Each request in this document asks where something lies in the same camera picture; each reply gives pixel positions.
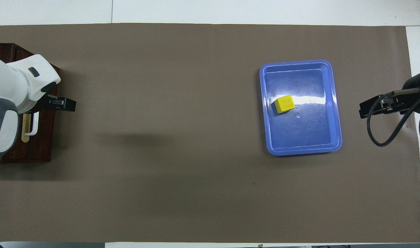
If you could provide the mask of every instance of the plastic tray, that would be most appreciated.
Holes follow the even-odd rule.
[[[324,153],[341,147],[333,68],[328,61],[268,63],[259,76],[271,154]],[[273,102],[285,95],[292,95],[296,108],[278,114]]]

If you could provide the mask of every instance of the yellow cube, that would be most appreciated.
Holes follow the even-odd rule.
[[[278,110],[279,114],[295,108],[291,95],[279,97],[274,101],[274,105],[276,106],[276,110]]]

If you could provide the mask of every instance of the brown mat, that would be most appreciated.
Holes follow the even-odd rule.
[[[0,240],[420,242],[413,118],[379,148],[358,115],[410,77],[404,27],[26,25],[0,42],[59,66],[78,101],[52,162],[0,165]],[[343,146],[274,157],[259,68],[311,59],[333,65]],[[376,117],[380,139],[400,119]]]

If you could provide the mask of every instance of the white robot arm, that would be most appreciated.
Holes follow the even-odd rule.
[[[0,157],[16,141],[18,114],[31,111],[40,101],[48,101],[51,96],[46,92],[59,82],[57,72],[41,55],[13,63],[0,61]],[[70,111],[75,109],[72,102]]]
[[[400,114],[403,115],[401,121],[394,129],[392,135],[385,142],[378,142],[371,132],[371,116],[396,112],[400,112]],[[401,90],[391,91],[384,95],[378,95],[360,103],[359,110],[360,118],[367,118],[366,128],[368,130],[369,138],[377,146],[386,146],[391,143],[413,112],[420,114],[420,73],[408,79]]]

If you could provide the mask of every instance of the white handle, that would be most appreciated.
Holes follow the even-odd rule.
[[[37,134],[37,131],[38,131],[38,116],[39,116],[38,113],[40,113],[40,112],[35,112],[34,113],[34,121],[32,122],[32,131],[29,132],[29,133],[24,133],[24,135],[32,136],[32,135]]]

